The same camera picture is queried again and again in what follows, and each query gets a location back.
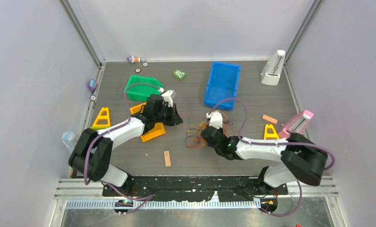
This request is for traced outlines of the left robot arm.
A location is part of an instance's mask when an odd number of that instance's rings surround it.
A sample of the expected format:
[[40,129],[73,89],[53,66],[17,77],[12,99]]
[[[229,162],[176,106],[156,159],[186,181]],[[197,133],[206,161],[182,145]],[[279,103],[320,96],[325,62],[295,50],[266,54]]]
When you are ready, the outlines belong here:
[[128,173],[110,164],[111,153],[124,142],[147,134],[156,124],[181,124],[183,120],[173,102],[174,97],[174,90],[152,94],[144,107],[127,120],[101,131],[83,130],[68,160],[69,166],[91,181],[114,185],[115,191],[122,196],[129,195],[133,184],[128,180]]

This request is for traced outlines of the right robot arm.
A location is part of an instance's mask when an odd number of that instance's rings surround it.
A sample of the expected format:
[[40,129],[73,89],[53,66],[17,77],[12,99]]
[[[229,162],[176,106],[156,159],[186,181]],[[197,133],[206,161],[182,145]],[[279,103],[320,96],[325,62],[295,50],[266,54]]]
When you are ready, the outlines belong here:
[[328,160],[328,152],[299,133],[278,140],[254,140],[242,136],[227,137],[219,129],[208,126],[201,137],[217,155],[227,160],[262,159],[278,162],[266,166],[259,174],[257,187],[270,194],[282,184],[300,181],[319,186]]

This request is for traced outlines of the orange plastic bin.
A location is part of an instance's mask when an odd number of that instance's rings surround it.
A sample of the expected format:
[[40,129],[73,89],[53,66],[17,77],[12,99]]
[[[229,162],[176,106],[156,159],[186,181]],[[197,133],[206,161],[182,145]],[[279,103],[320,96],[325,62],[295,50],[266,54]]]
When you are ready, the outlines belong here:
[[[144,105],[146,102],[141,103],[139,105],[133,106],[130,108],[130,113],[136,114],[141,113],[143,111]],[[163,123],[156,123],[154,127],[148,131],[147,133],[140,136],[142,142],[148,142],[150,140],[153,140],[157,137],[160,137],[162,135],[166,134],[166,129]]]

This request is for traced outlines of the green number tile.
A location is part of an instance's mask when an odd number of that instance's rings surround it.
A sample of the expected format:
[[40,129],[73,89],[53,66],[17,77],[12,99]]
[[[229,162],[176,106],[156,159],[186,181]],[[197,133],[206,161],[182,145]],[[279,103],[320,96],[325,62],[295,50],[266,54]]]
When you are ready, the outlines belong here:
[[186,77],[186,73],[180,70],[175,70],[173,76],[179,80],[183,80]]

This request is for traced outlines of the green plastic bin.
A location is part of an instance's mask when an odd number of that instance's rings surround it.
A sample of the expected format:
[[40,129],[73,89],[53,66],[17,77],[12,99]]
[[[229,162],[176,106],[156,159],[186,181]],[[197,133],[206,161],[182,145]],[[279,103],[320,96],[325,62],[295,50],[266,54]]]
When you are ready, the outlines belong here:
[[131,101],[146,102],[151,94],[159,95],[163,84],[155,78],[131,75],[125,91]]

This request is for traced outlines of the yellow triangle block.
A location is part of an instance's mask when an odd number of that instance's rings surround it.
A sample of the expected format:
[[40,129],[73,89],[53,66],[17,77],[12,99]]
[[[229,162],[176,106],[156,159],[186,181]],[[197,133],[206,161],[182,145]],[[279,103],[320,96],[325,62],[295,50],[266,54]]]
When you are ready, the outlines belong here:
[[102,107],[90,128],[97,131],[109,127],[111,127],[110,110],[108,107]]
[[266,124],[264,129],[265,140],[278,140],[280,137],[272,124]]

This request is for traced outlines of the small pink wooden block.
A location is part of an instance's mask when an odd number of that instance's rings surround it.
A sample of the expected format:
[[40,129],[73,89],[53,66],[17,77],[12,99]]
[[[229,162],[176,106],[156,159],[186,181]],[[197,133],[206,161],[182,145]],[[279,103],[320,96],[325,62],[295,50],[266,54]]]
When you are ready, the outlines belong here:
[[275,119],[275,118],[273,118],[271,116],[268,116],[266,114],[263,114],[262,119],[265,120],[265,121],[268,121],[268,122],[270,122],[272,124],[277,124],[278,123],[277,119]]

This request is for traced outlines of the blue plastic bin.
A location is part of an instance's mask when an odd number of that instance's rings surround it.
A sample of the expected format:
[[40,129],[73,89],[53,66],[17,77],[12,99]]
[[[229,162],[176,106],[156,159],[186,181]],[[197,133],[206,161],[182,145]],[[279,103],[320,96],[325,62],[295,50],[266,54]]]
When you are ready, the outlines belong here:
[[214,107],[220,101],[230,98],[221,103],[217,108],[231,111],[234,108],[239,85],[241,67],[237,64],[215,61],[212,63],[208,83],[206,85],[204,105]]

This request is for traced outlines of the yellow triangle block left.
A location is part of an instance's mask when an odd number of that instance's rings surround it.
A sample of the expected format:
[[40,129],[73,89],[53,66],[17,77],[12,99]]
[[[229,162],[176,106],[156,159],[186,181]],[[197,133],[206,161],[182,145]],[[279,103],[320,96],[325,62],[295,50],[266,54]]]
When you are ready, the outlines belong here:
[[109,127],[111,127],[110,110],[108,107],[102,107],[90,128],[97,131]]

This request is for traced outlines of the small toy figure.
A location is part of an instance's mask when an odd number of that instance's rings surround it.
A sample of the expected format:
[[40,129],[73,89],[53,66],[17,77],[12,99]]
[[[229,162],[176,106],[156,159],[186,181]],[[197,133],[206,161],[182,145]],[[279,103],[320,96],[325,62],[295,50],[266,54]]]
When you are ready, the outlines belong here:
[[129,56],[126,58],[126,60],[129,62],[129,63],[139,63],[141,62],[141,59],[139,57],[136,57],[136,56]]

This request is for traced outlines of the pink metronome box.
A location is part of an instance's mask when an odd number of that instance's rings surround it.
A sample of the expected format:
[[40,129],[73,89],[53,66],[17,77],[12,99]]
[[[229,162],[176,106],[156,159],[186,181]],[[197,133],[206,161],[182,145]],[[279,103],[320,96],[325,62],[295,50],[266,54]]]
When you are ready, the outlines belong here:
[[309,110],[297,113],[282,125],[282,128],[278,132],[279,138],[287,138],[292,133],[303,134],[313,116],[314,114]]

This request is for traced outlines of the white metronome box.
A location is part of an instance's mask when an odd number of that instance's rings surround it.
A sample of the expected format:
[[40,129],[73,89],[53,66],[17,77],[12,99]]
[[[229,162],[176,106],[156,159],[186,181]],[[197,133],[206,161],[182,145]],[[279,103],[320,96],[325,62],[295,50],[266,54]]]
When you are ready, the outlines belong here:
[[277,50],[268,60],[261,72],[261,83],[269,86],[277,86],[281,77],[285,50]]

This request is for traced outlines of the purple round toy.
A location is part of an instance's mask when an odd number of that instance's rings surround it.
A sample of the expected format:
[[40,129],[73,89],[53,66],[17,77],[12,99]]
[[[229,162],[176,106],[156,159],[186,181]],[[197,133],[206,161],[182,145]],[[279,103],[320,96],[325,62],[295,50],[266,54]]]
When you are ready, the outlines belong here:
[[87,85],[88,90],[91,91],[91,92],[95,91],[97,86],[98,86],[98,82],[95,79],[90,80],[88,85]]

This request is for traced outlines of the clear plastic bottle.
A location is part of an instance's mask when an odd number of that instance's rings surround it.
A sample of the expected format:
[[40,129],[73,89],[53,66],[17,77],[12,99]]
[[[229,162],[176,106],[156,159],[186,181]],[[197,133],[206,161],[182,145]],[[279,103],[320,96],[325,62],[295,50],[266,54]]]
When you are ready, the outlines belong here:
[[67,131],[62,135],[62,142],[71,154],[80,138],[80,134],[74,131]]

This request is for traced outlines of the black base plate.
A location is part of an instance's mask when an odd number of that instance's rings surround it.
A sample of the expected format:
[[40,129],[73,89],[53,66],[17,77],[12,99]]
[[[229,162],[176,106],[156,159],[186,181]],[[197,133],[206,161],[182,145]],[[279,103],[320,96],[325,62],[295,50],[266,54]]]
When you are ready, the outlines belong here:
[[221,202],[232,202],[287,194],[286,184],[276,189],[261,186],[256,176],[130,176],[121,187],[103,182],[104,197],[126,195],[144,201],[202,202],[217,195]]

